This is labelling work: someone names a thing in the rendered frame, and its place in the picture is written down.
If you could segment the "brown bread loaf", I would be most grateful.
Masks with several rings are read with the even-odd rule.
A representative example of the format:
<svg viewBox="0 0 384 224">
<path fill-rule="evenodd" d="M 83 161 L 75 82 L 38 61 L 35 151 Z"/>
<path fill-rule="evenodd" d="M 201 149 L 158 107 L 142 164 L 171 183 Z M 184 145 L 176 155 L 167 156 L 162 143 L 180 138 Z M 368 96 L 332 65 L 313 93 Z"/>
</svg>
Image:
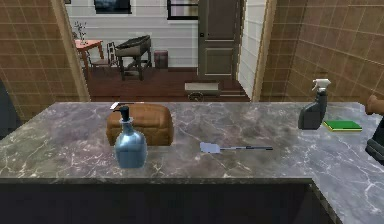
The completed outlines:
<svg viewBox="0 0 384 224">
<path fill-rule="evenodd" d="M 170 146 L 173 142 L 174 127 L 170 110 L 159 104 L 128 104 L 129 114 L 133 118 L 132 126 L 143 133 L 148 146 Z M 106 136 L 111 146 L 122 131 L 121 113 L 112 112 L 107 117 Z"/>
</svg>

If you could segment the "dark red bin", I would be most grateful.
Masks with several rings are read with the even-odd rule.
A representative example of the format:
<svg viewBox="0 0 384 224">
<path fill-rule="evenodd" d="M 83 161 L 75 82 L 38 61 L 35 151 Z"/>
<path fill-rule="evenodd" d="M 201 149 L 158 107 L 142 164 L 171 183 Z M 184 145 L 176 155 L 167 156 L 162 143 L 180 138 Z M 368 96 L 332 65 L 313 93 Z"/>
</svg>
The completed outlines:
<svg viewBox="0 0 384 224">
<path fill-rule="evenodd" d="M 168 51 L 167 50 L 155 50 L 154 51 L 155 67 L 158 69 L 168 68 Z"/>
</svg>

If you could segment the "blue soap dispenser bottle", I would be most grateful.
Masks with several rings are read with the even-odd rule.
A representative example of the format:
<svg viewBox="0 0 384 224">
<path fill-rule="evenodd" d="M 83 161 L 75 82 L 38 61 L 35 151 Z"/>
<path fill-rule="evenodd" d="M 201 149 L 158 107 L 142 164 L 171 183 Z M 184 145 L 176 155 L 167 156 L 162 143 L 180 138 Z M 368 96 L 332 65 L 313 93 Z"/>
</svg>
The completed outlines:
<svg viewBox="0 0 384 224">
<path fill-rule="evenodd" d="M 122 131 L 114 145 L 116 159 L 121 168 L 141 168 L 147 157 L 147 142 L 143 133 L 133 128 L 134 119 L 130 116 L 130 108 L 122 106 L 119 123 Z"/>
</svg>

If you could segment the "dark grey room door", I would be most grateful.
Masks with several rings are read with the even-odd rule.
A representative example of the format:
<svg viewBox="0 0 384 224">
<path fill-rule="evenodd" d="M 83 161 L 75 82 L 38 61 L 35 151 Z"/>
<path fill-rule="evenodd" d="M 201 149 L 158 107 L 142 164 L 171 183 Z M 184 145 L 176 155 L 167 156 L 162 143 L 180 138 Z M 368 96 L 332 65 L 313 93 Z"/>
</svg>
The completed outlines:
<svg viewBox="0 0 384 224">
<path fill-rule="evenodd" d="M 232 79 L 238 53 L 241 0 L 199 0 L 198 76 Z"/>
</svg>

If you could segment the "dark grey desk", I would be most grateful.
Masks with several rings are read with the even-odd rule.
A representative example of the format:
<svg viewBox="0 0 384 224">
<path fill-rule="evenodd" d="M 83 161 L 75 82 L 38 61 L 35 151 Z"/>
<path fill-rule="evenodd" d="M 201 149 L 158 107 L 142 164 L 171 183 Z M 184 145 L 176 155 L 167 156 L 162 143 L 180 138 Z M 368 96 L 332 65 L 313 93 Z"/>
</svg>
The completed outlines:
<svg viewBox="0 0 384 224">
<path fill-rule="evenodd" d="M 116 57 L 122 80 L 126 76 L 138 74 L 140 81 L 144 79 L 143 71 L 152 66 L 151 60 L 151 37 L 149 35 L 131 38 L 116 47 Z M 132 57 L 133 61 L 125 66 L 123 59 Z"/>
</svg>

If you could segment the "dark wooden chair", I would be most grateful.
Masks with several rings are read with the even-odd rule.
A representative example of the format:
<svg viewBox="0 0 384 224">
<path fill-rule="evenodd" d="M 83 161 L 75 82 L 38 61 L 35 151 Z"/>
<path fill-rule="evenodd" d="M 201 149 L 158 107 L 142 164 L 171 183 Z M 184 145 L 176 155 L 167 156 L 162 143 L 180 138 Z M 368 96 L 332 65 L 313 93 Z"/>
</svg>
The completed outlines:
<svg viewBox="0 0 384 224">
<path fill-rule="evenodd" d="M 89 60 L 90 65 L 95 67 L 109 67 L 111 68 L 113 65 L 118 64 L 118 59 L 116 57 L 116 48 L 113 42 L 109 42 L 107 44 L 107 57 L 104 59 L 98 59 L 95 62 Z"/>
</svg>

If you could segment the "dark grey spray bottle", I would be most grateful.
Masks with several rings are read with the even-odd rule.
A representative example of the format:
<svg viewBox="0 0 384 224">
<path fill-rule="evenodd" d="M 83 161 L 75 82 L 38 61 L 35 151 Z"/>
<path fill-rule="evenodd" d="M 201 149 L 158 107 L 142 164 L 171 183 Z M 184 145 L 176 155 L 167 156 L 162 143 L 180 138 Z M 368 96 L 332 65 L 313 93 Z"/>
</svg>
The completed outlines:
<svg viewBox="0 0 384 224">
<path fill-rule="evenodd" d="M 316 91 L 315 100 L 304 106 L 299 114 L 298 128 L 301 130 L 317 130 L 323 122 L 327 108 L 327 87 L 329 79 L 314 79 L 313 90 Z"/>
</svg>

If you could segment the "red wooden table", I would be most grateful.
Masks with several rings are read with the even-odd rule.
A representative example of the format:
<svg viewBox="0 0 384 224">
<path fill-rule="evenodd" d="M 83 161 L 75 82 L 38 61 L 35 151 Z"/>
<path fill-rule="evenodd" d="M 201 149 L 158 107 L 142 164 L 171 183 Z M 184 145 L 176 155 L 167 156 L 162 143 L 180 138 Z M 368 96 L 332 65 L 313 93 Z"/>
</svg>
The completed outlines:
<svg viewBox="0 0 384 224">
<path fill-rule="evenodd" d="M 86 52 L 93 48 L 98 48 L 100 58 L 104 58 L 104 53 L 102 49 L 102 41 L 101 40 L 80 40 L 77 39 L 75 41 L 76 49 L 81 54 L 81 58 L 83 60 L 86 72 L 86 78 L 91 76 L 90 68 L 89 68 L 89 60 L 87 59 Z"/>
</svg>

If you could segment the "dark window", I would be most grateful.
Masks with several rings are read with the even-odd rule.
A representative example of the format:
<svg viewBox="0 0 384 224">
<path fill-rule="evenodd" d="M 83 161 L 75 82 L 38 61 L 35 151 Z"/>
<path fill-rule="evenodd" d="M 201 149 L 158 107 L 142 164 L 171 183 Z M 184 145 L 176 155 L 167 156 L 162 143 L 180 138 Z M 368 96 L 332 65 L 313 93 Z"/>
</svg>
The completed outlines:
<svg viewBox="0 0 384 224">
<path fill-rule="evenodd" d="M 130 0 L 94 0 L 97 14 L 131 14 Z"/>
</svg>

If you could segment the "thin house plant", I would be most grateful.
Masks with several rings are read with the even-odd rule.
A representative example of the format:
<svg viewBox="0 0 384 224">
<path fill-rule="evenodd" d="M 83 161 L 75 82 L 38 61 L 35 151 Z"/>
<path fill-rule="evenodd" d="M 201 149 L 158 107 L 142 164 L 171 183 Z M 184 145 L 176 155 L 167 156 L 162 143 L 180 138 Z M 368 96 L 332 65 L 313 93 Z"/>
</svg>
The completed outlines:
<svg viewBox="0 0 384 224">
<path fill-rule="evenodd" d="M 82 45 L 85 45 L 87 41 L 85 40 L 85 26 L 86 23 L 81 23 L 80 21 L 75 22 L 75 31 L 73 32 L 74 38 L 79 40 Z"/>
</svg>

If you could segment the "green and yellow sponge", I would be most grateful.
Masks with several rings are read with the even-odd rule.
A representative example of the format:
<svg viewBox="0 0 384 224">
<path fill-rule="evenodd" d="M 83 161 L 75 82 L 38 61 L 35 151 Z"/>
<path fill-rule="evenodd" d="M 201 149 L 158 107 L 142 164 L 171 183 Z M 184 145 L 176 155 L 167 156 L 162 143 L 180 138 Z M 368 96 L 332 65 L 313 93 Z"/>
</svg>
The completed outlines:
<svg viewBox="0 0 384 224">
<path fill-rule="evenodd" d="M 323 125 L 330 131 L 361 131 L 362 127 L 351 120 L 326 120 Z"/>
</svg>

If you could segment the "brown round object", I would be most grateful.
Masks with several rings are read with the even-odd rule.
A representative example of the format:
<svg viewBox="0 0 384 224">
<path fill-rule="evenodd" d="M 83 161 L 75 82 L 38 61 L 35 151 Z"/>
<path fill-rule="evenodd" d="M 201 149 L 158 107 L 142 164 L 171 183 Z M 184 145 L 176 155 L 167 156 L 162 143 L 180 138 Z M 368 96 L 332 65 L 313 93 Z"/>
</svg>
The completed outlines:
<svg viewBox="0 0 384 224">
<path fill-rule="evenodd" d="M 371 95 L 367 99 L 365 113 L 367 115 L 379 114 L 384 116 L 384 100 L 380 100 L 375 95 Z"/>
</svg>

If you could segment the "dark grey rounded object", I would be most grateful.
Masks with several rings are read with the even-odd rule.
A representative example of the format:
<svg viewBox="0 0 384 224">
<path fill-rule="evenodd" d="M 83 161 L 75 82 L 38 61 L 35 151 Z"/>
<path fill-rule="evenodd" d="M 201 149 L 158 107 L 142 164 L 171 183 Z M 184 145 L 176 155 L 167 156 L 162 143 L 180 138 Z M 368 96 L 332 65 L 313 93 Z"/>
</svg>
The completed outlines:
<svg viewBox="0 0 384 224">
<path fill-rule="evenodd" d="M 20 119 L 6 90 L 0 79 L 0 140 L 21 125 Z"/>
</svg>

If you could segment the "black appliance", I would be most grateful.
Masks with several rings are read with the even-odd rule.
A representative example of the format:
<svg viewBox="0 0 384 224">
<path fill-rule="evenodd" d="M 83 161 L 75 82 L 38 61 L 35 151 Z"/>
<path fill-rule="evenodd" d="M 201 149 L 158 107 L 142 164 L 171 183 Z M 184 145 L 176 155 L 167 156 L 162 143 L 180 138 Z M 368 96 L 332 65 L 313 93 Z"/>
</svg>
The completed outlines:
<svg viewBox="0 0 384 224">
<path fill-rule="evenodd" d="M 384 166 L 384 117 L 373 136 L 367 141 L 365 151 Z"/>
</svg>

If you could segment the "pale window with black frame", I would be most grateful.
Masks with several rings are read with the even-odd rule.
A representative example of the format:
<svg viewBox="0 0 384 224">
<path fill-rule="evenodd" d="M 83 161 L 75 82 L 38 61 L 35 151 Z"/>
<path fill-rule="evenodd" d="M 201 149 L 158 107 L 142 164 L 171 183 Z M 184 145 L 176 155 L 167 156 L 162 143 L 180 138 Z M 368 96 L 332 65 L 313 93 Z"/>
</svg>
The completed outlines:
<svg viewBox="0 0 384 224">
<path fill-rule="evenodd" d="M 168 20 L 197 20 L 199 0 L 167 0 Z"/>
</svg>

